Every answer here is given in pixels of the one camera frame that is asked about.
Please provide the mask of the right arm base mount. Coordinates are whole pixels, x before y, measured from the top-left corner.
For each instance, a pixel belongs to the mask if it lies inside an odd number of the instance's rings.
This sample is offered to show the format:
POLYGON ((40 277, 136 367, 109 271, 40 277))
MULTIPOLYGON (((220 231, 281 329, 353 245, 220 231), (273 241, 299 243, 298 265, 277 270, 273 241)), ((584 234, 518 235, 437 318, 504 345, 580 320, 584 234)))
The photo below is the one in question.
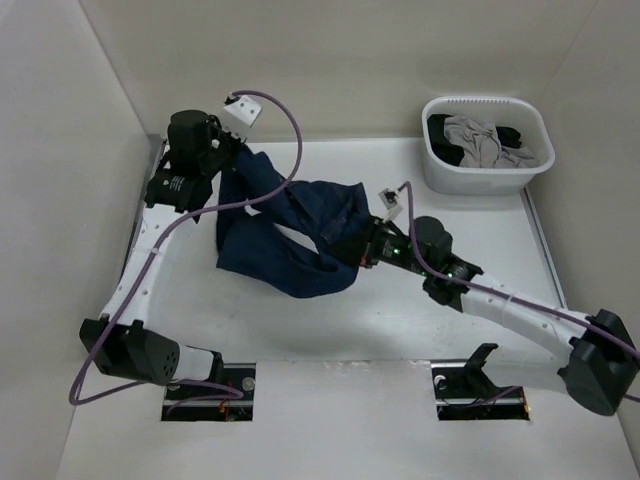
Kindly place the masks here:
POLYGON ((495 343, 481 344, 467 359, 431 363, 436 415, 440 421, 529 421, 520 386, 496 386, 484 372, 495 343))

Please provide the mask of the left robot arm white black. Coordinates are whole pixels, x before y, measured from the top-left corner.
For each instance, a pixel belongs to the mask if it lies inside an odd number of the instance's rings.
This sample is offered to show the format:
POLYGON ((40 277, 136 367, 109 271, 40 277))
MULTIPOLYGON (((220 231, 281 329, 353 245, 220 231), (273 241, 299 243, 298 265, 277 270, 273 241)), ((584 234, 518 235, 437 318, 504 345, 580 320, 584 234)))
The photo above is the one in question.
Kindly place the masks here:
POLYGON ((223 390, 219 353, 172 340, 154 322, 171 269, 213 194, 214 178, 235 163, 260 112, 242 97, 216 115, 185 110, 171 116, 124 272, 98 319, 86 319, 80 328, 89 359, 102 374, 159 386, 188 380, 206 399, 223 390))

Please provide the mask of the dark blue denim trousers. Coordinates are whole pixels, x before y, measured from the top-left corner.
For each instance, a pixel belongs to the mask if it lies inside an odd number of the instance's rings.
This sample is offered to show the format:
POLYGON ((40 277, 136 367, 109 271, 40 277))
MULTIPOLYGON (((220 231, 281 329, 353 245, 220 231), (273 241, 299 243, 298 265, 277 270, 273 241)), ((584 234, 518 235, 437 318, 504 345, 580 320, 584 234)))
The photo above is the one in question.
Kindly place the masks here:
POLYGON ((358 267, 331 256, 330 247, 367 225, 363 184, 292 181, 254 209, 218 213, 217 268, 299 299, 338 293, 355 282, 358 267))

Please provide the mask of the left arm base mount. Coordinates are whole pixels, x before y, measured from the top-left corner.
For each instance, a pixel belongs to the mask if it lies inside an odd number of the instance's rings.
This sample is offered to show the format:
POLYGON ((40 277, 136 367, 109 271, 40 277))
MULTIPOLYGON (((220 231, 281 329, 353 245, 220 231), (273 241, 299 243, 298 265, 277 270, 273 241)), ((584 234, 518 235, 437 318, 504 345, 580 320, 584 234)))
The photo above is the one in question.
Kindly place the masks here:
POLYGON ((225 364, 208 387, 195 380, 169 385, 164 394, 163 422, 248 422, 253 419, 255 363, 225 364))

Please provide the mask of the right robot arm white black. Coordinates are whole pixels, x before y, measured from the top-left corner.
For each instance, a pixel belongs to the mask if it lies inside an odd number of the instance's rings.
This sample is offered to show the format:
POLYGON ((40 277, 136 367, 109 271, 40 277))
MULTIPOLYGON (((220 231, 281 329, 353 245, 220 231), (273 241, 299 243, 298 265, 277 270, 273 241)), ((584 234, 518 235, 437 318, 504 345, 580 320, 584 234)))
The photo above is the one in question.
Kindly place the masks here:
POLYGON ((527 299, 456 256, 452 245, 451 234, 434 217, 417 218, 409 233, 370 217, 333 250, 354 266, 383 262, 418 274, 436 303, 494 322, 550 352, 542 363, 518 358, 504 367, 488 361, 469 365, 463 380, 471 393, 487 395, 499 385, 500 373, 512 373, 519 384, 535 381, 595 414, 613 415, 639 373, 639 352, 622 319, 605 309, 589 315, 527 299))

